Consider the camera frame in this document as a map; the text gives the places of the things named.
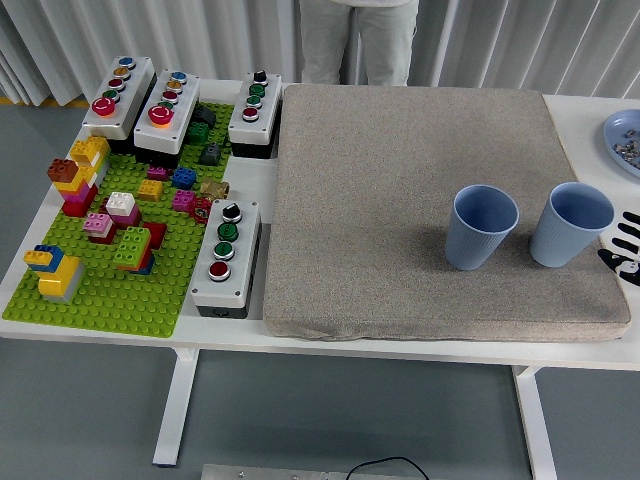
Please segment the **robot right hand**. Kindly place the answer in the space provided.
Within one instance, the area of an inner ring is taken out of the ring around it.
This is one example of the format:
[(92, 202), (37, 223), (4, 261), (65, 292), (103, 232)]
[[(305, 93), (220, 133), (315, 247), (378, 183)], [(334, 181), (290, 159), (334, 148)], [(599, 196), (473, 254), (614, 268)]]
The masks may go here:
[(597, 252), (601, 261), (618, 277), (632, 285), (639, 286), (639, 215), (629, 211), (622, 214), (624, 219), (617, 227), (627, 236), (633, 237), (635, 242), (624, 238), (614, 237), (612, 243), (622, 252), (600, 248)]

